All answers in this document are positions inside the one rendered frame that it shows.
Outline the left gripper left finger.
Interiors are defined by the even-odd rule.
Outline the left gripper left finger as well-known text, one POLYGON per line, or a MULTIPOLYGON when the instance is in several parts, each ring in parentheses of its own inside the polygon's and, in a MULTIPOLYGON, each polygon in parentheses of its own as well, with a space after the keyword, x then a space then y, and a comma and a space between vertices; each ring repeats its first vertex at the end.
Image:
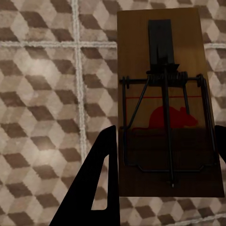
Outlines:
POLYGON ((102 130, 49 226, 121 226, 116 126, 102 130), (107 208, 91 210, 108 156, 107 208))

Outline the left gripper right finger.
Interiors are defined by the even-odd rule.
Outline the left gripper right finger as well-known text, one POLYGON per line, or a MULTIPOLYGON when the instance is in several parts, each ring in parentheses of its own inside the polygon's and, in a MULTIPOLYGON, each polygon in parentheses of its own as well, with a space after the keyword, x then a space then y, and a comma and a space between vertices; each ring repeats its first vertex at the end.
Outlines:
POLYGON ((226 163, 226 127, 215 126, 216 140, 218 152, 226 163))

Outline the mousetrap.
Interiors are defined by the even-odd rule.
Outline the mousetrap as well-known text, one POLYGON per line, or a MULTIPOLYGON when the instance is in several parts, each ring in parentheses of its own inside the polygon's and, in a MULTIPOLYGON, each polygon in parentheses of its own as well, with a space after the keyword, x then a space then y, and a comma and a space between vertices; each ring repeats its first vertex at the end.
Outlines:
POLYGON ((117 11, 119 197, 225 197, 199 7, 117 11))

